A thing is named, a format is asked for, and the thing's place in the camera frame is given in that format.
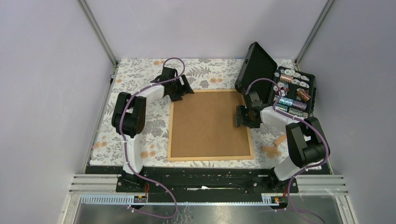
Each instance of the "wooden frame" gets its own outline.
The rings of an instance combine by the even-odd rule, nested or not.
[[[194,92],[225,92],[236,91],[235,89],[213,89],[213,90],[194,90]],[[170,126],[169,126],[169,141],[168,141],[168,161],[220,161],[220,160],[253,160],[255,158],[255,151],[252,142],[252,135],[250,128],[246,127],[247,139],[249,141],[250,155],[239,156],[201,156],[201,157],[171,157],[172,144],[172,124],[173,124],[173,102],[170,104]]]

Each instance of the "brown board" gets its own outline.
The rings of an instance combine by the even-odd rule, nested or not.
[[[235,127],[235,90],[195,90],[171,104],[169,161],[252,160],[250,129]]]

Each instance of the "case lid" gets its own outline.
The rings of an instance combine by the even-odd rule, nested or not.
[[[274,80],[274,73],[278,65],[264,51],[259,43],[254,42],[249,46],[245,61],[235,82],[235,89],[245,94],[249,85],[258,78],[269,78]],[[259,81],[252,85],[249,92],[256,91],[263,103],[269,102],[272,90],[272,83]]]

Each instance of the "flower pattern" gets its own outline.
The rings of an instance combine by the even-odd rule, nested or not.
[[[115,102],[120,92],[135,93],[147,86],[161,74],[165,59],[122,59],[111,90],[99,134],[94,146],[90,165],[122,166],[121,137],[111,125]],[[184,59],[185,74],[192,89],[233,89],[242,67],[243,59]],[[276,60],[278,66],[293,68],[292,60]],[[182,64],[170,60],[168,67],[182,71]],[[168,161],[168,136],[170,99],[164,97],[147,105],[146,124],[141,138],[141,157],[145,166],[157,167],[215,167],[215,168],[271,168],[288,156],[287,143],[279,146],[279,154],[267,156],[261,146],[272,145],[282,133],[262,124],[251,129],[254,143],[254,160],[238,161]]]

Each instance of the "white wall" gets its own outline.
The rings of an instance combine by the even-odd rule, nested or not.
[[[301,69],[362,224],[395,223],[396,1],[336,1]]]
[[[117,58],[295,58],[326,0],[89,0]]]
[[[112,66],[76,0],[0,3],[0,217],[54,224]]]

